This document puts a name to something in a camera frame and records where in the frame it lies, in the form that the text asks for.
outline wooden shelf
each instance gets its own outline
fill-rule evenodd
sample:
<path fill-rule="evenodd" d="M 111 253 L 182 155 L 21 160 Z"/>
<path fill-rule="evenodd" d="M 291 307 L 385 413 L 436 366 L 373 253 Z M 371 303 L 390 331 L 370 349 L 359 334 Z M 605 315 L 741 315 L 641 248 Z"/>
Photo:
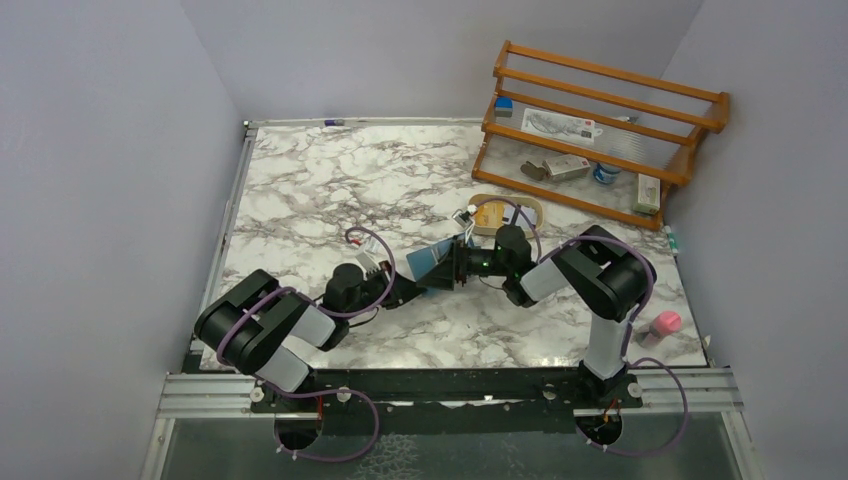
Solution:
<path fill-rule="evenodd" d="M 509 68 L 507 63 L 510 55 L 528 57 L 541 62 L 696 98 L 703 102 L 709 102 L 709 107 L 703 114 L 678 111 L 596 88 L 588 88 L 536 73 Z M 495 62 L 493 75 L 497 81 L 489 107 L 483 117 L 482 129 L 485 132 L 485 140 L 472 169 L 474 178 L 654 230 L 662 228 L 662 216 L 665 211 L 664 202 L 671 188 L 673 186 L 684 186 L 691 181 L 694 174 L 695 157 L 701 142 L 708 133 L 720 132 L 728 120 L 729 95 L 727 93 L 709 92 L 584 60 L 513 45 L 509 41 L 504 42 L 501 48 Z M 542 90 L 550 91 L 552 94 L 549 98 L 545 98 L 544 95 L 526 95 L 515 91 L 515 89 L 506 90 L 504 89 L 505 79 L 518 81 L 519 85 L 525 83 L 545 87 Z M 559 94 L 559 92 L 622 107 L 625 111 L 636 110 L 671 119 L 675 122 L 682 122 L 691 125 L 692 129 L 688 135 L 684 136 L 680 132 L 669 132 L 653 126 L 629 123 L 586 108 L 564 105 L 550 98 L 555 97 L 554 94 Z M 495 100 L 500 96 L 512 99 L 513 113 L 511 117 L 495 116 Z M 590 145 L 577 145 L 549 136 L 536 135 L 522 130 L 524 112 L 527 108 L 593 120 L 596 122 L 596 128 L 602 129 L 602 133 Z M 528 148 L 524 149 L 526 151 L 516 153 L 522 150 L 520 145 Z M 504 154 L 504 151 L 511 151 L 512 153 Z M 525 161 L 521 158 L 535 159 L 533 160 L 534 163 L 541 165 L 541 160 L 557 154 L 578 155 L 592 162 L 617 166 L 623 171 L 614 187 L 601 185 L 588 176 L 586 179 L 580 179 L 580 181 L 560 184 L 536 182 L 519 171 L 521 164 Z M 630 210 L 632 196 L 635 195 L 635 177 L 639 173 L 658 178 L 661 181 L 662 203 L 660 212 L 656 215 L 646 216 Z M 622 192 L 625 189 L 629 189 L 632 193 L 623 195 Z M 625 197 L 628 197 L 629 201 L 622 201 L 622 198 Z"/>

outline wooden shelf frame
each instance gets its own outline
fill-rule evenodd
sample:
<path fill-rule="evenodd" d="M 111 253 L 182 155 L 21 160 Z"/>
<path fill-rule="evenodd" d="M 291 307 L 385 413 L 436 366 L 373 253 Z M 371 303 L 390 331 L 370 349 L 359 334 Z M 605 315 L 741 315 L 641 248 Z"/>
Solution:
<path fill-rule="evenodd" d="M 646 102 L 633 100 L 630 98 L 614 95 L 600 90 L 595 90 L 571 83 L 555 80 L 540 75 L 535 75 L 507 67 L 509 55 L 519 55 L 529 57 L 543 62 L 553 63 L 563 67 L 573 68 L 590 72 L 605 77 L 616 78 L 630 83 L 672 92 L 679 95 L 684 95 L 692 98 L 697 98 L 710 103 L 709 108 L 704 115 L 693 115 L 691 113 L 680 112 L 677 110 L 652 105 Z M 607 217 L 620 220 L 644 228 L 658 230 L 662 228 L 662 218 L 665 213 L 665 200 L 669 191 L 673 186 L 684 186 L 688 184 L 694 174 L 695 155 L 698 148 L 703 142 L 708 133 L 719 133 L 727 125 L 729 116 L 730 96 L 726 92 L 710 92 L 687 85 L 681 85 L 674 82 L 669 82 L 657 78 L 640 75 L 625 70 L 619 70 L 595 63 L 579 60 L 576 58 L 566 57 L 562 55 L 536 50 L 520 45 L 513 45 L 510 41 L 506 41 L 501 47 L 501 51 L 495 61 L 495 66 L 492 71 L 496 78 L 495 91 L 492 99 L 489 102 L 489 107 L 483 117 L 482 130 L 485 133 L 483 145 L 480 148 L 480 153 L 477 155 L 476 162 L 472 168 L 471 175 L 475 179 L 488 181 L 498 185 L 502 185 L 516 190 L 524 191 L 540 197 L 552 200 L 555 202 L 571 205 L 573 207 L 588 210 L 594 213 L 605 215 Z M 678 122 L 683 122 L 692 125 L 692 130 L 686 137 L 677 135 L 671 132 L 658 130 L 655 128 L 646 127 L 643 125 L 631 124 L 623 122 L 615 118 L 605 115 L 581 110 L 567 105 L 558 104 L 541 98 L 523 95 L 514 91 L 504 90 L 504 79 L 510 78 L 533 85 L 550 88 L 553 90 L 566 92 L 574 95 L 579 95 L 594 100 L 599 100 L 613 105 L 626 107 L 633 110 L 639 110 L 651 115 L 658 115 L 669 118 Z M 495 100 L 500 97 L 509 97 L 515 102 L 524 103 L 526 105 L 543 108 L 557 113 L 572 115 L 575 117 L 588 118 L 595 122 L 608 125 L 621 130 L 629 131 L 646 137 L 656 138 L 665 142 L 674 143 L 678 148 L 668 165 L 663 168 L 656 168 L 641 163 L 633 162 L 624 158 L 619 158 L 607 155 L 601 152 L 582 148 L 577 145 L 552 140 L 550 138 L 541 137 L 521 130 L 511 128 L 505 125 L 499 125 L 496 122 L 494 115 Z M 615 165 L 624 170 L 634 173 L 641 173 L 658 178 L 661 181 L 661 208 L 660 211 L 653 217 L 644 215 L 630 214 L 621 212 L 612 208 L 596 205 L 585 202 L 583 200 L 563 195 L 557 192 L 545 190 L 544 188 L 536 187 L 520 181 L 512 180 L 500 175 L 495 175 L 483 171 L 480 166 L 483 163 L 486 149 L 493 135 L 518 140 L 538 147 L 553 150 L 555 152 L 574 154 L 581 157 L 586 157 L 595 162 L 607 163 Z"/>

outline pink bottle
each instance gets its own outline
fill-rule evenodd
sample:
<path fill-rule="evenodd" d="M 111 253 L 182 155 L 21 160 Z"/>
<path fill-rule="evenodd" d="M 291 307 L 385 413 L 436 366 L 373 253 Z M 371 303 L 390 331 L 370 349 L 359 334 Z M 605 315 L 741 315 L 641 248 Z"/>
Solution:
<path fill-rule="evenodd" d="M 654 348 L 662 341 L 663 338 L 680 330 L 683 325 L 683 320 L 675 312 L 666 311 L 654 319 L 653 322 L 639 327 L 634 332 L 636 343 L 643 348 Z"/>

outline marble tabletop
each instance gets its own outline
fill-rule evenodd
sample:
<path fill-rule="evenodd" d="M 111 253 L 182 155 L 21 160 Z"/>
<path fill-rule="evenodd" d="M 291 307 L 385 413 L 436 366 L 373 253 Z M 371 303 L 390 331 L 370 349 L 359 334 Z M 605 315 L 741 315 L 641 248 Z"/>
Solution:
<path fill-rule="evenodd" d="M 479 126 L 467 124 L 260 129 L 220 292 L 262 268 L 281 285 L 320 295 L 336 265 L 355 263 L 356 249 L 342 237 L 352 225 L 383 236 L 398 260 L 398 272 L 409 276 L 406 254 L 459 233 L 450 215 L 472 195 L 516 193 L 471 179 L 482 138 Z M 650 354 L 671 365 L 706 364 L 663 233 L 542 203 L 544 252 L 599 224 L 656 268 L 653 298 L 637 327 L 673 310 L 683 318 L 683 329 L 651 351 L 632 343 L 631 360 Z M 492 242 L 481 236 L 475 240 L 484 246 Z M 590 319 L 570 288 L 523 309 L 475 279 L 453 292 L 381 310 L 330 352 L 293 337 L 285 345 L 315 368 L 576 366 L 586 352 Z M 201 368 L 223 367 L 207 348 Z"/>

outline gray wall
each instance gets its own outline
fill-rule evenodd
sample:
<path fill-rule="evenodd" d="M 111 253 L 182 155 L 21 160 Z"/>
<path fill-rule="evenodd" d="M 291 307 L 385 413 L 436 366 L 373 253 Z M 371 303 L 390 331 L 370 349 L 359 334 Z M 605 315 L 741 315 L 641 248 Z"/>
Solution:
<path fill-rule="evenodd" d="M 480 117 L 507 39 L 659 76 L 701 2 L 182 0 L 250 119 Z"/>
<path fill-rule="evenodd" d="M 0 477 L 137 478 L 241 122 L 176 0 L 2 3 Z"/>
<path fill-rule="evenodd" d="M 848 469 L 846 24 L 844 0 L 706 0 L 664 75 L 732 95 L 668 218 L 772 479 Z"/>

